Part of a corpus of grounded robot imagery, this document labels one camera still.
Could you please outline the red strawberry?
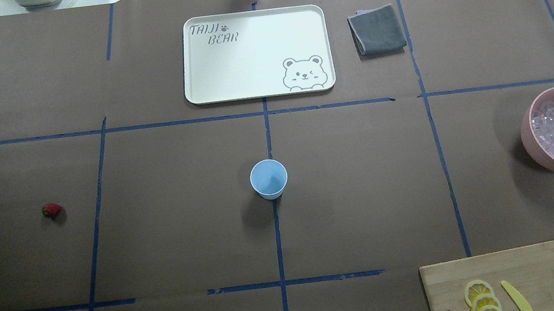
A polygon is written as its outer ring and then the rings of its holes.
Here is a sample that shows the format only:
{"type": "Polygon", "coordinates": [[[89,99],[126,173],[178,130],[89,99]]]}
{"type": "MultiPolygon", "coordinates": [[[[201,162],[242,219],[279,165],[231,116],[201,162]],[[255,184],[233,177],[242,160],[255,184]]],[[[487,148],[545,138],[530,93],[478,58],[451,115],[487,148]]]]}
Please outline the red strawberry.
{"type": "Polygon", "coordinates": [[[44,217],[49,219],[56,219],[64,208],[59,204],[49,203],[41,208],[44,217]]]}

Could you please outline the light blue plastic cup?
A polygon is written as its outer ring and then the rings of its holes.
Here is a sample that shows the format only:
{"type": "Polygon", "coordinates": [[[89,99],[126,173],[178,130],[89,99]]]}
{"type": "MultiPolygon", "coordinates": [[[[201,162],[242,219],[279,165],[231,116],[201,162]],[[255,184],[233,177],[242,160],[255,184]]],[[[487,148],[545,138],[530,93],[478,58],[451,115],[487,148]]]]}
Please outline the light blue plastic cup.
{"type": "Polygon", "coordinates": [[[272,201],[282,195],[289,178],[288,171],[282,163],[266,159],[254,165],[249,180],[258,195],[272,201]]]}

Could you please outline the cream bear serving tray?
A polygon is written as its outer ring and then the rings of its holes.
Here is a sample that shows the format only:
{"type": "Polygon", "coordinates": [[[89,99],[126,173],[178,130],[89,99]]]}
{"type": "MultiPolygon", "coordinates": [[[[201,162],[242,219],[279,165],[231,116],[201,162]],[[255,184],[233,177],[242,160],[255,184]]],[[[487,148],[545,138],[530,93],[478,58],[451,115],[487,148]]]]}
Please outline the cream bear serving tray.
{"type": "Polygon", "coordinates": [[[184,96],[195,105],[327,91],[337,80],[313,4],[193,17],[182,32],[184,96]]]}

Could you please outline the grey folded cloth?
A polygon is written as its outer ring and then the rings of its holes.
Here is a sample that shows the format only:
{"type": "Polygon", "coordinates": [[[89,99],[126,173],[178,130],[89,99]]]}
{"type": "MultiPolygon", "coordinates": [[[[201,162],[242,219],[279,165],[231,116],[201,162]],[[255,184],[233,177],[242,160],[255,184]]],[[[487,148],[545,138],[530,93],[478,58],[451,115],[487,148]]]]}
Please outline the grey folded cloth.
{"type": "Polygon", "coordinates": [[[347,17],[359,53],[375,56],[407,46],[407,39],[392,4],[358,10],[347,17]]]}

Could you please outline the yellow plastic knife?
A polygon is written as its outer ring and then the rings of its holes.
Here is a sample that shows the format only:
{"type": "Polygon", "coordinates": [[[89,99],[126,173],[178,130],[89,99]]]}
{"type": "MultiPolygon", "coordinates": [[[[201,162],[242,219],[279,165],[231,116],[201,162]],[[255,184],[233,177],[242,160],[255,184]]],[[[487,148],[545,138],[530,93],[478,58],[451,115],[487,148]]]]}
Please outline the yellow plastic knife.
{"type": "Polygon", "coordinates": [[[519,311],[534,311],[527,298],[525,298],[523,294],[516,289],[516,287],[511,285],[511,283],[502,280],[501,285],[504,291],[514,302],[515,306],[518,307],[519,311]]]}

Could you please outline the bamboo cutting board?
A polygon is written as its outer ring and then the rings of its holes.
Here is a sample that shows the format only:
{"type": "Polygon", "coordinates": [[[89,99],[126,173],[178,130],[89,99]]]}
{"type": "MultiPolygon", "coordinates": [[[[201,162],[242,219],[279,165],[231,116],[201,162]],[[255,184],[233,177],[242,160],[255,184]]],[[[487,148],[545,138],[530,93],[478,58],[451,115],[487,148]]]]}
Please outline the bamboo cutting board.
{"type": "Polygon", "coordinates": [[[502,311],[519,311],[502,281],[519,290],[534,311],[554,311],[554,241],[419,268],[430,311],[471,311],[464,288],[472,280],[489,283],[502,311]]]}

